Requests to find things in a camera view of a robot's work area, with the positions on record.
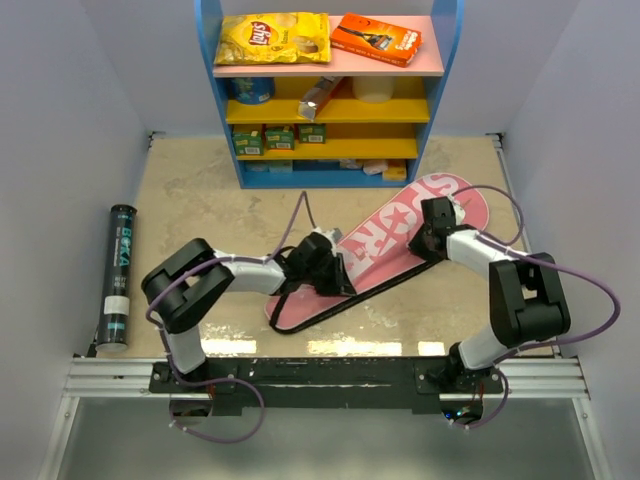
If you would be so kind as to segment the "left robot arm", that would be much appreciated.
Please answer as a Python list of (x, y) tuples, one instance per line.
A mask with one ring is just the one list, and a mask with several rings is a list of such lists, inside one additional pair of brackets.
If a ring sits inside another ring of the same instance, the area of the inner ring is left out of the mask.
[(185, 392), (206, 383), (207, 360), (199, 323), (227, 292), (253, 292), (286, 298), (307, 285), (323, 297), (356, 294), (332, 231), (312, 231), (297, 246), (264, 257), (234, 256), (195, 238), (147, 274), (141, 289), (149, 318), (161, 325), (161, 338), (173, 362), (171, 378)]

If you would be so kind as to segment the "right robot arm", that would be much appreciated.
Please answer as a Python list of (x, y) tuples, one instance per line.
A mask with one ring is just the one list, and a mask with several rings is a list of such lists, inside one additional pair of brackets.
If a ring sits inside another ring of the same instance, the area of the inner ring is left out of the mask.
[(481, 376), (518, 349), (569, 331), (571, 318), (555, 260), (547, 253), (512, 251), (457, 222), (446, 197), (421, 202), (423, 224), (408, 248), (437, 264), (456, 262), (488, 281), (489, 323), (454, 344), (437, 370), (425, 374), (434, 386), (469, 392)]

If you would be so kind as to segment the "black shuttlecock tube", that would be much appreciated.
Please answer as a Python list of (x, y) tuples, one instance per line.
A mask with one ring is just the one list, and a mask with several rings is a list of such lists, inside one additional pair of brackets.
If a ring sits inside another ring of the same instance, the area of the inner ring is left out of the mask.
[(136, 215), (137, 210), (126, 204), (114, 205), (110, 210), (100, 318), (96, 332), (97, 352), (119, 353), (127, 348)]

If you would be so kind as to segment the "pink racket bag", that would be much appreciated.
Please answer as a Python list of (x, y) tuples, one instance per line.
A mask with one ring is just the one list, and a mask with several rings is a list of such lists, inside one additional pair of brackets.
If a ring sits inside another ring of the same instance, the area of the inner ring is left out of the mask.
[(405, 186), (339, 241), (338, 250), (355, 296), (323, 297), (303, 286), (287, 298), (267, 302), (269, 326), (280, 334), (297, 333), (429, 269), (431, 264), (413, 255), (408, 243), (423, 224), (421, 202), (449, 195), (464, 207), (463, 224), (476, 229), (488, 225), (488, 203), (469, 182), (449, 173), (425, 175)]

